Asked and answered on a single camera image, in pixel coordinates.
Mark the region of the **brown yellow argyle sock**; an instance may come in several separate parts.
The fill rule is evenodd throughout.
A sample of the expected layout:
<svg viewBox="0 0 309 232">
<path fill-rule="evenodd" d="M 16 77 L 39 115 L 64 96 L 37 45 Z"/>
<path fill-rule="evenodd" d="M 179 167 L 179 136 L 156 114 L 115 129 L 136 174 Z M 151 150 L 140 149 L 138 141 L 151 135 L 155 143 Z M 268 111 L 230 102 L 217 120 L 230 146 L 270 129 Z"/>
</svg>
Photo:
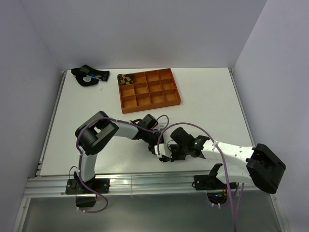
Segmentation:
<svg viewBox="0 0 309 232">
<path fill-rule="evenodd" d="M 118 74 L 117 76 L 119 86 L 131 85 L 134 79 L 135 76 L 132 74 Z"/>
</svg>

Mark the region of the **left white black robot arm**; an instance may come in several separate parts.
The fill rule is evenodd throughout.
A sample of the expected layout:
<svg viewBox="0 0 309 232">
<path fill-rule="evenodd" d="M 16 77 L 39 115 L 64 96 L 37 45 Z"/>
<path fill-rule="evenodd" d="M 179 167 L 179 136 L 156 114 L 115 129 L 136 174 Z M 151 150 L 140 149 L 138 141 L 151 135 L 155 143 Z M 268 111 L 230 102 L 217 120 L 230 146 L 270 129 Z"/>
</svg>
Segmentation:
<svg viewBox="0 0 309 232">
<path fill-rule="evenodd" d="M 155 154 L 160 135 L 160 130 L 156 129 L 157 125 L 157 119 L 151 114 L 133 121 L 112 119 L 103 111 L 92 116 L 75 132 L 76 147 L 80 152 L 78 169 L 74 174 L 77 188 L 83 193 L 89 193 L 94 189 L 97 155 L 115 136 L 143 140 L 148 144 L 149 152 Z"/>
</svg>

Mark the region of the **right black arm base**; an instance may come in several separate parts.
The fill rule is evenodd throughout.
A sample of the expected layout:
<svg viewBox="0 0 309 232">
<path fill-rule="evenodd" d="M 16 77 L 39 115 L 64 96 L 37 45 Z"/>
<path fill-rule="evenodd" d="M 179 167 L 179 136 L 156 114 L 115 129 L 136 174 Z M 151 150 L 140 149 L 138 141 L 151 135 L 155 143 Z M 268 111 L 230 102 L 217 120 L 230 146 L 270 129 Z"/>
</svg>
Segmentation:
<svg viewBox="0 0 309 232">
<path fill-rule="evenodd" d="M 191 186 L 195 190 L 227 190 L 227 184 L 208 174 L 195 175 Z"/>
</svg>

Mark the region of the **orange compartment tray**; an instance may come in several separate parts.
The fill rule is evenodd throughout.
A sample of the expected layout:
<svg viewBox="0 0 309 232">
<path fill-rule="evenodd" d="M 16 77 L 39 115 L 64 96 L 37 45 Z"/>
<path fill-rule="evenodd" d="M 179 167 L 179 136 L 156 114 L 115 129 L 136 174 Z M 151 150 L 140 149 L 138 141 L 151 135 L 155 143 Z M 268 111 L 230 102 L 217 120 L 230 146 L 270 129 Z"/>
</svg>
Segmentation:
<svg viewBox="0 0 309 232">
<path fill-rule="evenodd" d="M 133 84 L 119 86 L 123 114 L 181 104 L 181 97 L 170 68 L 131 73 Z"/>
</svg>

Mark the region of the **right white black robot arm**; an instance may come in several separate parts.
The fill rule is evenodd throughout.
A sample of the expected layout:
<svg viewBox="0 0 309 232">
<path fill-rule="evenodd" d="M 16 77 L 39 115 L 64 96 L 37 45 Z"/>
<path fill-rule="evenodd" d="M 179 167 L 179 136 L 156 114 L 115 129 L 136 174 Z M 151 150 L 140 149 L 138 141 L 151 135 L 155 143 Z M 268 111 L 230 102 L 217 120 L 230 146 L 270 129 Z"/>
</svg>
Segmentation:
<svg viewBox="0 0 309 232">
<path fill-rule="evenodd" d="M 194 178 L 196 190 L 235 189 L 237 184 L 253 184 L 269 194 L 275 194 L 286 170 L 286 165 L 268 146 L 238 146 L 199 135 L 193 137 L 182 127 L 171 134 L 174 141 L 162 141 L 154 146 L 155 154 L 162 161 L 185 160 L 186 156 L 215 162 L 210 172 Z"/>
</svg>

